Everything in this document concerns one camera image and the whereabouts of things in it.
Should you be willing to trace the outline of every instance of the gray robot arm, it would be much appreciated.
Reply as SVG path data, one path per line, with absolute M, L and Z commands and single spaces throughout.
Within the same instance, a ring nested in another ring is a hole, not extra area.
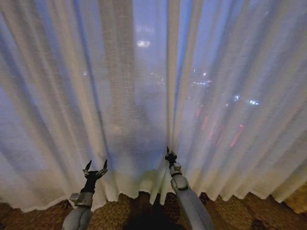
M 171 185 L 176 193 L 189 228 L 192 230 L 213 230 L 213 221 L 196 193 L 190 188 L 187 179 L 182 175 L 181 165 L 176 162 L 177 156 L 167 148 L 166 160 L 169 161 L 172 176 Z
M 70 200 L 77 206 L 64 219 L 62 230 L 86 230 L 91 219 L 91 207 L 93 202 L 93 195 L 95 193 L 96 181 L 107 172 L 107 161 L 100 171 L 88 171 L 91 166 L 90 161 L 83 170 L 86 184 L 80 193 L 73 193 Z

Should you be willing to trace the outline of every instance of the brown carpet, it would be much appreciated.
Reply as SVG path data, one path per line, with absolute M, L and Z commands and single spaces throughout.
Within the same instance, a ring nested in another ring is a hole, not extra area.
M 88 230 L 187 229 L 175 195 L 168 194 L 164 206 L 158 204 L 158 199 L 150 205 L 147 193 L 140 193 L 136 199 L 121 194 L 118 202 L 108 202 L 93 213 Z M 294 213 L 285 204 L 278 204 L 271 197 L 261 200 L 249 194 L 244 200 L 233 197 L 228 202 L 221 198 L 213 202 L 202 194 L 201 201 L 218 230 L 307 229 L 307 218 Z M 60 230 L 71 210 L 68 201 L 47 210 L 27 213 L 0 204 L 0 230 Z

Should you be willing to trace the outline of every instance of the sheer curtain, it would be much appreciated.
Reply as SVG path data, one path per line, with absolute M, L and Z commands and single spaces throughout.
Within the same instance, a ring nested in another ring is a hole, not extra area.
M 109 172 L 120 193 L 172 191 L 178 155 L 210 199 L 282 202 L 307 180 L 305 0 L 0 1 L 0 197 L 24 211 Z

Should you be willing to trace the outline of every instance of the white curtain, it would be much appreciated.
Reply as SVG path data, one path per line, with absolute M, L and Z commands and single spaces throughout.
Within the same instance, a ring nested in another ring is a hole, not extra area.
M 307 1 L 0 1 L 0 196 L 84 186 L 93 209 L 172 191 L 168 145 L 210 199 L 281 202 L 307 180 Z

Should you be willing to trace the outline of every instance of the floor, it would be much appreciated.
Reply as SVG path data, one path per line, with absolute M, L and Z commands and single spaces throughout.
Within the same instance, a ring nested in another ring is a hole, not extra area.
M 249 194 L 244 200 L 233 197 L 228 202 L 221 198 L 213 202 L 202 194 L 201 201 L 218 230 L 307 229 L 305 216 L 294 213 L 271 197 L 261 200 Z M 71 210 L 67 200 L 46 210 L 27 213 L 0 204 L 0 230 L 60 230 L 64 218 Z M 108 202 L 97 209 L 88 230 L 103 229 L 184 230 L 187 225 L 174 194 L 168 194 L 165 205 L 161 206 L 158 202 L 150 205 L 149 195 L 140 193 L 136 199 L 121 194 L 118 202 Z

